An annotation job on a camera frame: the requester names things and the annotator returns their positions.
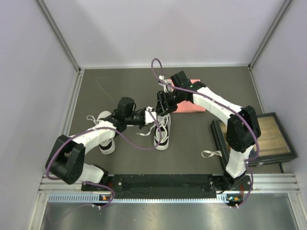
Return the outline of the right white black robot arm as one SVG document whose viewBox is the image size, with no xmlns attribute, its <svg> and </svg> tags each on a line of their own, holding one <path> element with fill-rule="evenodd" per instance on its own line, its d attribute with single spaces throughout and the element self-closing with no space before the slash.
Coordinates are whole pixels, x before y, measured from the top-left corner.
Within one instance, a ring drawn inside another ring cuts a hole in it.
<svg viewBox="0 0 307 230">
<path fill-rule="evenodd" d="M 227 101 L 204 83 L 191 82 L 183 71 L 171 76 L 172 84 L 166 83 L 163 76 L 159 76 L 158 80 L 164 86 L 164 90 L 156 94 L 158 115 L 174 112 L 179 103 L 189 101 L 215 115 L 226 125 L 226 142 L 230 153 L 224 170 L 224 184 L 228 189 L 236 189 L 246 174 L 251 150 L 259 147 L 261 131 L 254 108 Z"/>
</svg>

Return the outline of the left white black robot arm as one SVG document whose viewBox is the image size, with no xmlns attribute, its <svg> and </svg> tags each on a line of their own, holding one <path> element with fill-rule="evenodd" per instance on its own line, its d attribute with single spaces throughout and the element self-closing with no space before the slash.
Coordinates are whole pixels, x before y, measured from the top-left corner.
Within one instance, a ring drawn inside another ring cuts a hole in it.
<svg viewBox="0 0 307 230">
<path fill-rule="evenodd" d="M 108 172 L 96 165 L 84 162 L 86 154 L 99 147 L 110 154 L 115 150 L 114 139 L 129 126 L 144 127 L 155 121 L 156 114 L 151 107 L 135 109 L 135 102 L 129 97 L 121 98 L 117 109 L 104 111 L 94 120 L 94 126 L 72 135 L 59 136 L 46 162 L 46 176 L 50 180 L 62 180 L 66 184 L 85 182 L 98 190 L 107 188 Z"/>
</svg>

